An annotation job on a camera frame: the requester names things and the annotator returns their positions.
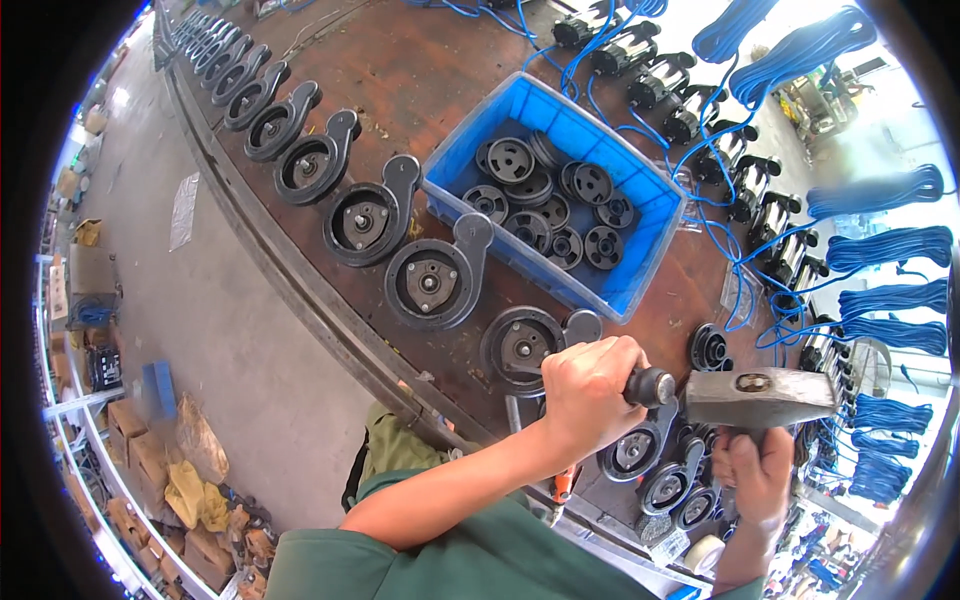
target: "wooden work table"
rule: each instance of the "wooden work table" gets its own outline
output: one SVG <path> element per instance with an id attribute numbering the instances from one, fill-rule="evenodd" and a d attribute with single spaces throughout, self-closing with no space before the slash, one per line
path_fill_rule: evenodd
<path id="1" fill-rule="evenodd" d="M 360 114 L 364 131 L 353 145 L 344 185 L 361 180 L 380 182 L 384 162 L 396 154 L 411 154 L 423 164 L 465 115 L 519 70 L 533 52 L 526 39 L 507 32 L 492 19 L 464 18 L 448 10 L 418 9 L 397 1 L 350 4 L 316 0 L 301 12 L 274 14 L 260 23 L 255 23 L 242 7 L 235 7 L 225 18 L 250 34 L 254 43 L 267 43 L 274 50 L 273 60 L 278 60 L 301 28 L 334 11 L 339 12 L 308 27 L 300 36 L 319 32 L 315 41 L 295 50 L 290 61 L 292 75 L 280 87 L 278 97 L 303 81 L 319 83 L 324 97 L 307 116 L 307 131 L 315 128 L 322 132 L 326 118 L 340 108 L 353 108 Z M 557 16 L 545 5 L 527 10 L 528 24 L 540 39 L 551 38 L 549 30 Z M 563 53 L 558 54 L 558 60 L 568 60 Z M 178 61 L 187 73 L 189 63 L 183 57 Z M 584 61 L 585 68 L 577 77 L 581 86 L 586 81 L 586 65 Z M 530 72 L 549 84 L 558 84 L 559 73 L 545 61 L 535 60 Z M 184 85 L 193 92 L 206 125 L 214 130 L 216 140 L 246 185 L 309 264 L 378 340 L 422 374 L 418 379 L 429 382 L 494 437 L 506 435 L 503 393 L 480 370 L 480 337 L 493 318 L 511 306 L 538 306 L 558 320 L 569 309 L 489 256 L 482 296 L 463 324 L 429 334 L 404 327 L 384 301 L 384 267 L 351 269 L 340 265 L 326 250 L 322 237 L 326 203 L 300 208 L 282 201 L 274 190 L 274 164 L 256 164 L 244 156 L 244 135 L 219 128 L 223 111 L 209 103 L 209 92 L 200 89 L 192 69 L 189 73 L 184 76 Z M 614 123 L 628 122 L 623 102 L 627 82 L 603 83 L 594 90 L 599 105 Z M 655 114 L 651 118 L 662 120 L 663 116 Z M 661 152 L 643 137 L 632 132 L 625 132 L 625 137 L 651 158 L 661 157 Z M 683 149 L 671 152 L 671 159 L 678 159 L 682 153 Z M 418 237 L 452 240 L 450 229 L 428 215 L 425 204 L 425 196 L 418 192 L 413 232 Z M 725 220 L 716 210 L 708 211 L 708 216 Z M 742 240 L 745 229 L 738 227 L 734 230 Z M 722 324 L 727 319 L 728 312 L 719 299 L 728 264 L 705 232 L 678 230 L 633 319 L 622 326 L 607 323 L 605 333 L 634 336 L 652 364 L 669 370 L 683 382 L 690 371 L 687 343 L 691 332 L 704 322 Z M 728 346 L 738 365 L 773 364 L 771 351 L 754 348 L 758 332 L 769 324 L 770 315 L 759 314 L 754 326 L 729 334 Z M 523 408 L 527 415 L 531 410 Z M 632 527 L 639 515 L 634 487 L 608 481 L 595 462 L 587 460 L 575 492 Z"/>

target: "green sleeve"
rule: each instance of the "green sleeve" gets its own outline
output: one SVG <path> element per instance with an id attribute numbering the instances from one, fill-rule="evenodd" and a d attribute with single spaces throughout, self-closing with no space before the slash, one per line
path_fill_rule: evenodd
<path id="1" fill-rule="evenodd" d="M 355 531 L 300 529 L 280 536 L 265 600 L 370 600 L 396 552 Z"/>
<path id="2" fill-rule="evenodd" d="M 710 598 L 714 600 L 757 600 L 763 595 L 763 583 L 766 580 L 766 577 L 757 577 L 749 584 L 728 589 L 722 594 L 710 596 Z"/>

